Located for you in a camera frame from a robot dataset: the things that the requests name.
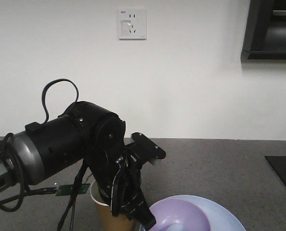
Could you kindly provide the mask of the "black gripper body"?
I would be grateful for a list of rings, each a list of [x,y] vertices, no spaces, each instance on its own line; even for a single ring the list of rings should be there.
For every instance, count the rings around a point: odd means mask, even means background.
[[[146,200],[141,190],[141,166],[133,158],[120,156],[116,160],[119,169],[113,178],[111,190],[111,214],[116,217],[124,214],[136,217],[136,208],[145,204]]]

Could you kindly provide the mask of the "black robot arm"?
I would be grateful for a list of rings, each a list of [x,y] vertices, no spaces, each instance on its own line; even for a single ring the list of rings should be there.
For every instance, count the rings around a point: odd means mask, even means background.
[[[27,195],[48,194],[53,189],[31,190],[61,170],[82,161],[68,206],[79,194],[89,169],[103,201],[116,217],[125,215],[150,230],[156,218],[141,190],[141,169],[166,153],[139,132],[124,143],[126,123],[109,110],[89,102],[72,103],[57,119],[26,125],[0,140],[0,209],[14,212]]]

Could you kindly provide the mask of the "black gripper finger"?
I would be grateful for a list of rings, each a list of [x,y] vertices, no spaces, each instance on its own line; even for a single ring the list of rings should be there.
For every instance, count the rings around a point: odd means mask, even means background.
[[[156,218],[148,205],[141,204],[136,208],[136,220],[145,228],[151,229],[156,224]]]

